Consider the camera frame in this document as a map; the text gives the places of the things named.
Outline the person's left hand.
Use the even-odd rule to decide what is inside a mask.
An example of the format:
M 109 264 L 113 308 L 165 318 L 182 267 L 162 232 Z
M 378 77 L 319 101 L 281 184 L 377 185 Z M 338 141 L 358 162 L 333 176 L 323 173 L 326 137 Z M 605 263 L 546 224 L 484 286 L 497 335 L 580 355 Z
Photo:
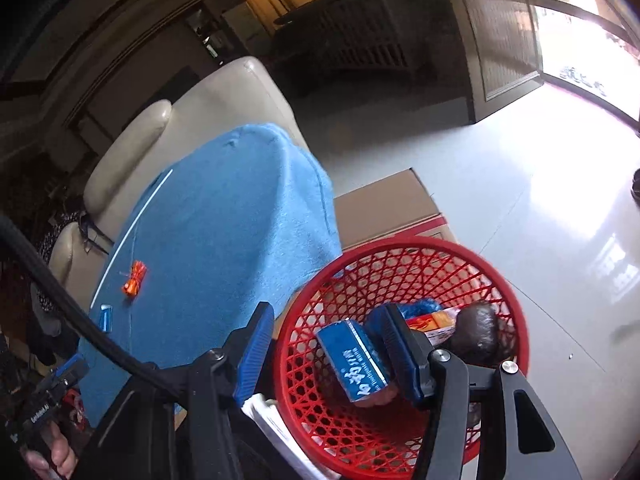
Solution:
M 47 445 L 48 452 L 42 454 L 30 448 L 24 448 L 22 456 L 29 469 L 42 480 L 69 479 L 78 459 L 60 427 L 51 420 L 41 428 L 40 434 L 44 444 Z

